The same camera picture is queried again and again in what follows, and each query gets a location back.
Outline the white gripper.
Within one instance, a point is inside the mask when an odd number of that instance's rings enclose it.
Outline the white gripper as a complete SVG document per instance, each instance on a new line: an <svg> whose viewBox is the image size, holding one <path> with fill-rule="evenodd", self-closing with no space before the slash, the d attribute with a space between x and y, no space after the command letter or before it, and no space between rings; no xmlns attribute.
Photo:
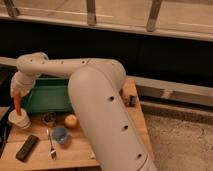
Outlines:
<svg viewBox="0 0 213 171"><path fill-rule="evenodd" d="M20 97L23 99L30 92L35 85L35 77L33 75L27 75L20 71L16 72L11 79L10 84L10 96L14 98L17 93L20 93Z"/></svg>

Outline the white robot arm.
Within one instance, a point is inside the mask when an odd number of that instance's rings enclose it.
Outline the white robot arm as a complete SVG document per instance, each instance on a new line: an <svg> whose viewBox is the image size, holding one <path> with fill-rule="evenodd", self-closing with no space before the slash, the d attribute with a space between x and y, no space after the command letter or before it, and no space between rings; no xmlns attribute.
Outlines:
<svg viewBox="0 0 213 171"><path fill-rule="evenodd" d="M114 59L50 59L43 52L16 59L10 91L26 95L42 74L67 78L74 113L102 171L157 171L120 96L126 81Z"/></svg>

